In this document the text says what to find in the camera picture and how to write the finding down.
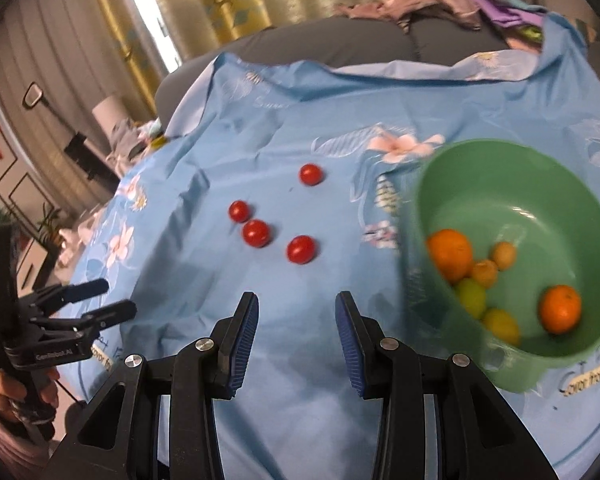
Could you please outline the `person's left hand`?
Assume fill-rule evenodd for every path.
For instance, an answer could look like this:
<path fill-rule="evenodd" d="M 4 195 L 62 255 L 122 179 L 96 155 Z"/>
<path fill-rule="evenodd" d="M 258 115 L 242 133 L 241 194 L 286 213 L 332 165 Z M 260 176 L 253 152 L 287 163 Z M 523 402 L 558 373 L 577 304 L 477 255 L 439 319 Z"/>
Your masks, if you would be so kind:
<path fill-rule="evenodd" d="M 55 384 L 56 380 L 60 377 L 56 368 L 50 368 L 45 372 L 46 377 L 50 380 L 50 383 L 45 386 L 40 396 L 43 402 L 58 408 L 58 390 Z M 12 402 L 18 401 L 23 402 L 27 396 L 27 389 L 23 384 L 17 382 L 14 378 L 8 376 L 4 370 L 0 370 L 0 416 L 2 419 L 8 422 L 19 422 L 16 416 Z"/>

